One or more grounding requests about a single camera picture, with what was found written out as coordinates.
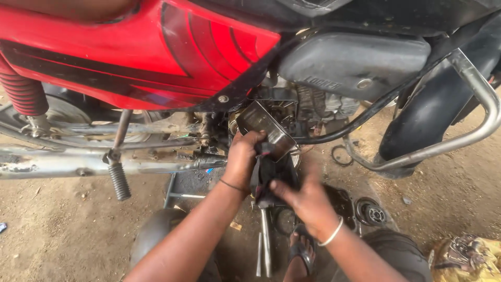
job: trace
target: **black wrist band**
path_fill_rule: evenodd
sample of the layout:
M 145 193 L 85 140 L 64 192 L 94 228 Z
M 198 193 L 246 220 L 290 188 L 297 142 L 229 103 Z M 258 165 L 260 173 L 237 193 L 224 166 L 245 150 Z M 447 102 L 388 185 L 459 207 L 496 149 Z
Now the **black wrist band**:
M 223 182 L 226 186 L 232 187 L 233 189 L 236 189 L 236 190 L 239 190 L 241 192 L 244 192 L 244 193 L 248 194 L 248 191 L 246 191 L 244 189 L 240 189 L 240 188 L 238 188 L 236 186 L 230 185 L 230 184 L 226 183 L 223 179 L 220 179 L 219 181 Z

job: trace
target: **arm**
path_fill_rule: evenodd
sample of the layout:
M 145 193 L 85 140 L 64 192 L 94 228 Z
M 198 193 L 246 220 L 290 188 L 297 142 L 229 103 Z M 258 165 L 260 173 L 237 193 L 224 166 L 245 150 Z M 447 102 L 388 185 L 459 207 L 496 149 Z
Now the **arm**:
M 249 194 L 256 163 L 254 145 L 264 133 L 235 136 L 226 172 L 213 190 L 190 214 L 151 250 L 127 275 L 125 282 L 196 281 L 212 251 Z
M 270 188 L 294 209 L 308 232 L 320 242 L 326 242 L 338 227 L 339 217 L 311 169 L 299 192 L 281 181 L 273 181 Z M 407 281 L 346 226 L 342 226 L 326 248 L 352 282 Z

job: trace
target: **foot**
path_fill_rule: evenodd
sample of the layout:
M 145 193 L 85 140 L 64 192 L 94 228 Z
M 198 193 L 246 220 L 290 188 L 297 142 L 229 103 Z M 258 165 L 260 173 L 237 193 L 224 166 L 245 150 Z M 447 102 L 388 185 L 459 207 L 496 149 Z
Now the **foot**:
M 308 250 L 308 254 L 312 258 L 312 260 L 315 260 L 315 252 L 313 252 L 313 246 L 314 242 L 310 242 L 308 239 L 306 239 L 305 236 L 299 236 L 296 232 L 293 232 L 291 234 L 291 244 L 289 247 L 293 246 L 296 242 L 301 241 L 301 243 L 306 247 Z M 300 256 L 295 256 L 292 260 L 291 263 L 289 263 L 289 267 L 287 268 L 287 272 L 285 273 L 284 277 L 284 282 L 294 282 L 294 281 L 306 281 L 308 277 L 308 270 L 306 269 L 306 265 L 303 262 L 303 259 L 301 259 Z

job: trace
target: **red motorcycle side panel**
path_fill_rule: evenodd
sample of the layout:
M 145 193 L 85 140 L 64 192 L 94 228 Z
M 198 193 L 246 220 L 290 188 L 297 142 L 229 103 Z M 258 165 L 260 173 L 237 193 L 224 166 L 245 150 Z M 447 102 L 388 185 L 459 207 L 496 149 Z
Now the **red motorcycle side panel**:
M 200 104 L 279 40 L 186 0 L 144 0 L 94 25 L 0 6 L 0 50 L 14 70 L 119 108 Z

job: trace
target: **silver bangle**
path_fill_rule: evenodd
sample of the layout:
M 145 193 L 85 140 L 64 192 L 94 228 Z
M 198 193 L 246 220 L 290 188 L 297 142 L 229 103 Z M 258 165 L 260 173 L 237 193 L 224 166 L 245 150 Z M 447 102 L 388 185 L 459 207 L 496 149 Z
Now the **silver bangle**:
M 317 243 L 318 246 L 319 247 L 327 246 L 327 244 L 329 244 L 332 241 L 332 239 L 334 239 L 334 237 L 336 237 L 339 230 L 341 229 L 341 225 L 343 225 L 343 217 L 342 216 L 341 216 L 341 221 L 339 221 L 338 228 L 336 228 L 336 230 L 334 230 L 334 233 L 332 233 L 331 237 L 329 237 L 329 239 L 327 239 L 327 241 L 325 241 L 325 243 Z

